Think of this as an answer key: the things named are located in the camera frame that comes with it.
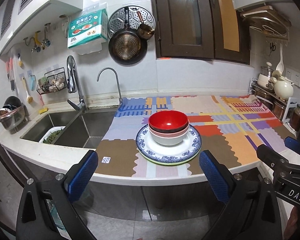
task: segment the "white basket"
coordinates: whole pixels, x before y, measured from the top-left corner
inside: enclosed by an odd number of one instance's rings
[[[63,130],[64,128],[65,126],[52,127],[49,131],[46,132],[46,134],[41,138],[39,142],[43,143],[43,140],[47,139],[53,132]]]

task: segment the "white ladle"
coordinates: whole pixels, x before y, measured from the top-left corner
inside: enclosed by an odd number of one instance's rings
[[[283,73],[284,70],[284,66],[283,66],[283,56],[282,56],[282,43],[280,44],[280,61],[277,64],[277,67],[275,68],[275,70],[278,70],[279,72],[281,72],[281,75]]]

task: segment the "sink basin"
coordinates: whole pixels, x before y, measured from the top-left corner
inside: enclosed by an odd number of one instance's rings
[[[66,126],[78,114],[76,111],[47,114],[37,122],[21,139],[39,142],[46,132],[55,126]]]
[[[96,149],[114,119],[117,108],[89,110],[64,129],[55,145]]]

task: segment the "green vegetables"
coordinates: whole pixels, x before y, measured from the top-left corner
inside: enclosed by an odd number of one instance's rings
[[[53,140],[58,136],[58,134],[61,133],[61,131],[62,130],[51,133],[47,139],[43,140],[43,143],[51,144]]]

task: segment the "kitchen counter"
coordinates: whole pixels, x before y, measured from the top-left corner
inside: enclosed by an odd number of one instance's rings
[[[114,102],[117,100],[99,100],[93,107],[115,107]],[[20,138],[46,114],[72,110],[67,103],[48,108],[48,112],[35,117],[18,133],[2,133],[0,142],[5,149],[27,161],[66,173],[88,149],[39,144]],[[146,160],[138,151],[136,134],[147,124],[152,113],[166,109],[186,113],[190,124],[201,135],[202,149],[210,150],[232,173],[260,166],[256,155],[260,144],[266,144],[279,153],[286,152],[283,140],[293,136],[262,103],[249,97],[124,98],[96,149],[99,164],[91,180],[130,186],[167,186],[206,181],[199,167],[199,155],[185,164],[162,166]],[[103,157],[111,157],[110,162],[101,163]]]

